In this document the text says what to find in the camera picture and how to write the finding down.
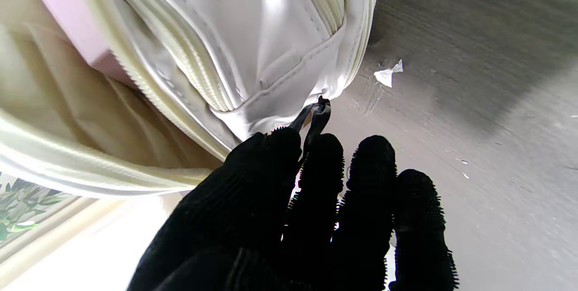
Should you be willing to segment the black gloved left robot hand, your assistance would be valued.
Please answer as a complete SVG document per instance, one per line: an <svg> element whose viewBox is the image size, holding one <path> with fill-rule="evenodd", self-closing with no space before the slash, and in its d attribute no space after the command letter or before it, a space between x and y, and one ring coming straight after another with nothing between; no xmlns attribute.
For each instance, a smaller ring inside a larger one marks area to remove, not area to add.
<svg viewBox="0 0 578 291"><path fill-rule="evenodd" d="M423 172L400 174L381 135L345 161L333 134L301 164L288 127L255 134L177 205L129 291L454 291L440 196Z"/></svg>

